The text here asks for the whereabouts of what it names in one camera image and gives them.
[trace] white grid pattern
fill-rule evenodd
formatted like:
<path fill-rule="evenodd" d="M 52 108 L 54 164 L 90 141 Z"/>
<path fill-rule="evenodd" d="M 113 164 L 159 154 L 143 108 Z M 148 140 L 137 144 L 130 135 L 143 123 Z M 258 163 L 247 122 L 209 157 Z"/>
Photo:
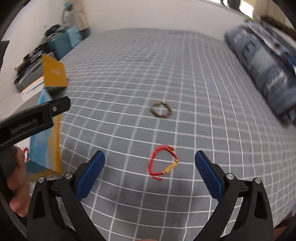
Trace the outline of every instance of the white grid pattern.
<path fill-rule="evenodd" d="M 217 205 L 195 170 L 200 149 L 225 172 L 263 180 L 274 225 L 293 207 L 296 130 L 281 126 L 224 42 L 185 31 L 115 30 L 86 39 L 63 62 L 63 95 L 72 102 L 60 131 L 63 170 L 97 149 L 106 154 L 82 202 L 108 241 L 193 240 Z M 173 115 L 156 119 L 154 101 L 167 102 Z M 175 147 L 180 162 L 159 182 L 146 169 L 161 144 Z M 159 153 L 155 170 L 169 162 Z"/>

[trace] bed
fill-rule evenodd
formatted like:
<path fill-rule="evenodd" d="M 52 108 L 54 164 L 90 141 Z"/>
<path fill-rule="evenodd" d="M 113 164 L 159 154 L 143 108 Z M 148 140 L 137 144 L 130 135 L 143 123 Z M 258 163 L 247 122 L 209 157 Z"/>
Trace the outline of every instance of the bed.
<path fill-rule="evenodd" d="M 294 207 L 296 129 L 272 114 L 225 42 L 188 31 L 121 29 L 88 37 L 62 62 L 69 79 L 62 95 L 72 102 L 60 129 L 62 169 L 105 153 L 82 204 L 106 240 L 193 240 L 217 206 L 194 166 L 198 150 L 237 178 L 261 178 L 274 225 Z M 151 114 L 155 101 L 172 108 L 168 119 Z M 147 164 L 161 144 L 175 147 L 180 162 L 158 181 Z M 160 152 L 154 170 L 171 161 Z M 62 201 L 60 208 L 67 216 Z"/>

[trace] red string bracelet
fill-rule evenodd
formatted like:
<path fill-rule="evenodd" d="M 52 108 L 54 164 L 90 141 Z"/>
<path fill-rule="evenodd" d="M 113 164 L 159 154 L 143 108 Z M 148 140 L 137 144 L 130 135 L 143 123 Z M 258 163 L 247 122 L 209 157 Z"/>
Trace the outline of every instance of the red string bracelet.
<path fill-rule="evenodd" d="M 171 153 L 173 155 L 173 157 L 175 158 L 175 160 L 171 164 L 169 164 L 162 172 L 152 172 L 154 158 L 157 155 L 157 152 L 159 152 L 161 150 L 166 150 L 169 153 Z M 162 145 L 162 146 L 157 147 L 154 150 L 154 152 L 152 152 L 151 157 L 150 157 L 150 161 L 148 163 L 148 172 L 154 179 L 157 179 L 159 181 L 162 180 L 162 178 L 156 177 L 156 176 L 170 173 L 178 165 L 179 160 L 178 160 L 178 157 L 176 156 L 176 154 L 173 152 L 173 150 L 174 150 L 174 148 L 169 145 Z"/>

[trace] finger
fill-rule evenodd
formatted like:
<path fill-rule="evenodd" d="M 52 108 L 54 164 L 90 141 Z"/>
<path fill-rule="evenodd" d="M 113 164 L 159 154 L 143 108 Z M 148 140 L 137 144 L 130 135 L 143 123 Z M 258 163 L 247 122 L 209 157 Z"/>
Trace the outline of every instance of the finger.
<path fill-rule="evenodd" d="M 21 167 L 15 167 L 13 173 L 7 178 L 7 186 L 11 190 L 22 187 L 26 182 L 26 171 Z"/>
<path fill-rule="evenodd" d="M 10 200 L 9 206 L 15 213 L 21 217 L 28 215 L 31 197 L 29 195 L 30 184 L 26 182 L 25 185 L 17 189 L 16 195 Z"/>
<path fill-rule="evenodd" d="M 26 165 L 25 165 L 25 154 L 23 152 L 22 149 L 20 149 L 19 147 L 17 147 L 17 153 L 15 155 L 15 159 L 17 161 L 17 166 L 26 169 Z"/>

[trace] clutter on desk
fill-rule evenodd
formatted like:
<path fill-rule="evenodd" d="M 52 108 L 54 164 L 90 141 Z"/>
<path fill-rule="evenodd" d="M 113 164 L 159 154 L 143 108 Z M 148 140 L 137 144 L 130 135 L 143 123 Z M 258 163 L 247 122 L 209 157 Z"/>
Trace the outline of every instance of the clutter on desk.
<path fill-rule="evenodd" d="M 24 102 L 35 94 L 41 92 L 44 88 L 49 93 L 53 93 L 68 85 L 63 63 L 49 55 L 43 55 L 40 68 L 42 69 L 42 76 L 36 80 L 28 80 L 28 82 L 26 82 L 27 86 L 23 88 L 21 92 Z"/>
<path fill-rule="evenodd" d="M 55 24 L 46 30 L 40 44 L 15 67 L 17 74 L 14 84 L 17 90 L 22 92 L 43 76 L 42 55 L 47 54 L 59 61 L 88 37 L 89 32 L 89 24 L 82 3 L 80 1 L 65 3 L 62 24 Z"/>

